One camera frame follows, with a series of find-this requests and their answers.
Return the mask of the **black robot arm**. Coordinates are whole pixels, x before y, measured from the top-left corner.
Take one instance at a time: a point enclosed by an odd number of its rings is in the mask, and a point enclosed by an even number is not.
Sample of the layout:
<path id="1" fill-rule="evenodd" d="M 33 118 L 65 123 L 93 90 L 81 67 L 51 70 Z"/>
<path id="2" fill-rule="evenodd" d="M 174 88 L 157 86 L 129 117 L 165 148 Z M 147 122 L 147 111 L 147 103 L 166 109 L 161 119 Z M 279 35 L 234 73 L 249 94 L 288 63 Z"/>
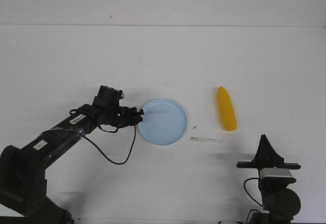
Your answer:
<path id="1" fill-rule="evenodd" d="M 288 185 L 296 182 L 291 170 L 299 170 L 298 163 L 286 163 L 271 146 L 266 135 L 261 135 L 257 152 L 251 161 L 239 161 L 238 169 L 256 169 L 258 171 L 258 189 L 262 202 L 254 199 L 247 190 L 248 178 L 243 182 L 243 188 L 248 196 L 262 209 L 264 213 L 251 209 L 246 223 L 291 223 L 293 217 L 301 209 L 299 196 Z"/>
<path id="2" fill-rule="evenodd" d="M 1 205 L 21 216 L 1 216 L 1 223 L 74 223 L 69 211 L 47 197 L 45 171 L 96 128 L 110 125 L 119 130 L 140 123 L 143 110 L 120 106 L 123 97 L 123 91 L 101 86 L 92 104 L 72 109 L 69 117 L 25 147 L 2 151 Z"/>

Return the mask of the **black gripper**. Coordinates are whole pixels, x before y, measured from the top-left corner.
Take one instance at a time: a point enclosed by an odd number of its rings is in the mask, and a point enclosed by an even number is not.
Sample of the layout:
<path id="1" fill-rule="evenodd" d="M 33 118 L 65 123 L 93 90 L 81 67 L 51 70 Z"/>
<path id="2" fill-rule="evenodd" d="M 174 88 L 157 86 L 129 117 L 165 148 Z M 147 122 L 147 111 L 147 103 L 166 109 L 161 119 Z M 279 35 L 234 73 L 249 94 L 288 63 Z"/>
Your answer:
<path id="1" fill-rule="evenodd" d="M 255 157 L 252 161 L 238 161 L 237 168 L 240 169 L 263 169 L 263 168 L 280 168 L 289 170 L 299 170 L 301 166 L 298 163 L 285 163 L 284 158 L 281 157 L 271 146 L 269 140 L 266 138 L 266 151 L 268 160 L 271 162 L 263 162 L 266 159 L 265 154 L 265 134 L 260 137 L 259 145 Z"/>
<path id="2" fill-rule="evenodd" d="M 142 116 L 135 116 L 128 118 L 128 108 L 120 106 L 119 90 L 100 86 L 98 94 L 95 96 L 92 105 L 99 109 L 95 116 L 95 123 L 97 127 L 109 125 L 116 129 L 125 128 L 130 125 L 137 125 L 143 121 Z M 137 110 L 136 107 L 129 109 L 131 115 L 143 115 L 144 111 Z"/>

